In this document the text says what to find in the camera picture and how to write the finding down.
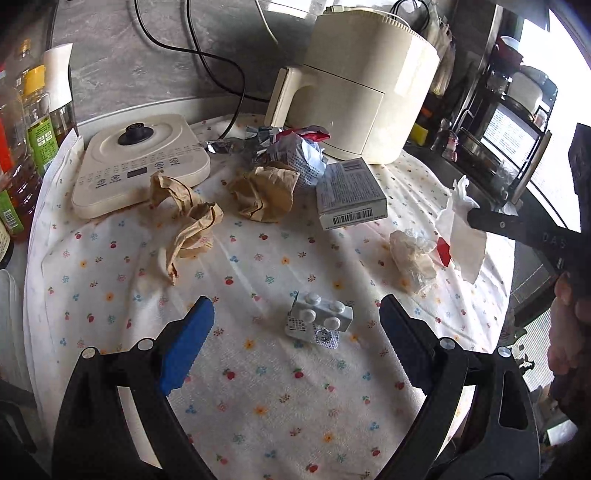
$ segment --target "brown paper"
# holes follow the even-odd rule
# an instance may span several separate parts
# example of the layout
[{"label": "brown paper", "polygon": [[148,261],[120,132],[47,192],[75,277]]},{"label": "brown paper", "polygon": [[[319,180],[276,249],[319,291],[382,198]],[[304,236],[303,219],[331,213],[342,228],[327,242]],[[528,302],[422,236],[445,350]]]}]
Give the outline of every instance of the brown paper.
[{"label": "brown paper", "polygon": [[209,229],[222,221],[222,209],[216,203],[204,202],[201,197],[176,179],[155,173],[151,177],[150,201],[158,206],[172,197],[178,208],[181,229],[166,249],[166,270],[174,285],[178,272],[177,257],[195,257],[209,250],[213,244],[207,237]]},{"label": "brown paper", "polygon": [[291,210],[300,174],[284,164],[255,167],[229,185],[239,213],[256,222],[278,222]]}]

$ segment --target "digital display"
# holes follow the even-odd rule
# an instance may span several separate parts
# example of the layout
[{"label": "digital display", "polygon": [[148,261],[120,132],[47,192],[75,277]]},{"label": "digital display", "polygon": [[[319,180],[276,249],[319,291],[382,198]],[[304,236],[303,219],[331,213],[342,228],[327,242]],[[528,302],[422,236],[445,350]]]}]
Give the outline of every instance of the digital display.
[{"label": "digital display", "polygon": [[131,177],[137,177],[138,175],[141,175],[142,173],[148,173],[148,167],[141,167],[141,168],[137,168],[136,170],[131,170],[129,172],[127,172],[127,178],[131,178]]}]

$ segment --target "screw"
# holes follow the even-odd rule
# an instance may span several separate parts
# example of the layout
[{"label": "screw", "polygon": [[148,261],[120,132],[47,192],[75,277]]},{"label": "screw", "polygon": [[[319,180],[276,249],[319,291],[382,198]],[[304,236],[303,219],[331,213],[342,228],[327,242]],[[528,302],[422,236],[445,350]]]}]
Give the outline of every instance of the screw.
[{"label": "screw", "polygon": [[509,350],[506,346],[500,346],[497,350],[499,355],[504,358],[509,358],[511,356],[511,350]]},{"label": "screw", "polygon": [[456,347],[456,342],[450,338],[442,338],[439,340],[439,345],[441,345],[441,348],[444,348],[445,350],[453,350]]},{"label": "screw", "polygon": [[95,355],[95,348],[93,346],[87,347],[84,350],[82,350],[82,358],[92,358]]},{"label": "screw", "polygon": [[151,338],[144,338],[138,342],[138,349],[142,351],[150,350],[154,346],[154,341]]}]

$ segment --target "table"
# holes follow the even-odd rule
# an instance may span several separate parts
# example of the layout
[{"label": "table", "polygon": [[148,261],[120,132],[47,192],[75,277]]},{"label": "table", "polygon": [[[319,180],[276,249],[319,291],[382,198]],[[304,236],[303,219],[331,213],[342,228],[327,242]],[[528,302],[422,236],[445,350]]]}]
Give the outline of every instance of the table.
[{"label": "table", "polygon": [[[200,140],[215,138],[225,121],[202,122],[194,131]],[[236,128],[259,122],[242,116]],[[174,234],[171,205],[78,219],[69,195],[80,160],[70,160],[55,166],[27,275],[28,364],[51,435],[85,346],[107,353],[155,338],[200,295],[214,302],[216,323],[169,401],[189,441],[220,479],[377,475],[424,400],[379,325],[380,300],[389,293],[439,337],[484,352],[496,345],[511,286],[512,241],[489,235],[474,286],[454,269],[437,267],[437,285],[429,293],[403,292],[389,234],[413,228],[436,239],[434,221],[450,193],[410,155],[371,167],[388,197],[387,219],[328,232],[320,227],[313,192],[299,196],[280,223],[240,217],[226,185],[246,165],[239,157],[213,155],[210,177],[195,190],[217,202],[224,219],[212,231],[211,251],[178,263],[174,287],[163,270],[164,248]],[[284,334],[285,315],[299,290],[353,307],[355,319],[338,349]],[[467,391],[452,432],[470,399]],[[144,447],[145,440],[142,457],[154,461]]]}]

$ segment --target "gray marble wall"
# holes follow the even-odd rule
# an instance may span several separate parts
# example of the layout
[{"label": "gray marble wall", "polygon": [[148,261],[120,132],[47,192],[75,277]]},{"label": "gray marble wall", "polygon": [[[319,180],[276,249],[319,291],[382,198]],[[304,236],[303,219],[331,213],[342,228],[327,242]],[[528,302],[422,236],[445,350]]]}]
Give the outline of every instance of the gray marble wall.
[{"label": "gray marble wall", "polygon": [[[138,1],[154,37],[190,46],[185,0]],[[363,0],[346,1],[340,4],[363,4]],[[365,4],[383,9],[392,4],[383,1],[383,5],[375,0]],[[339,0],[261,0],[281,49],[267,34],[253,0],[192,0],[191,12],[202,49],[238,62],[246,75],[247,92],[269,97],[278,69],[301,61],[316,15],[333,3]],[[440,0],[440,15],[451,18],[455,5],[456,0]],[[70,65],[78,121],[156,100],[222,93],[191,55],[165,51],[145,38],[133,0],[60,0],[53,45],[66,42],[74,43]],[[215,60],[209,63],[219,80],[239,89],[233,67]]]}]

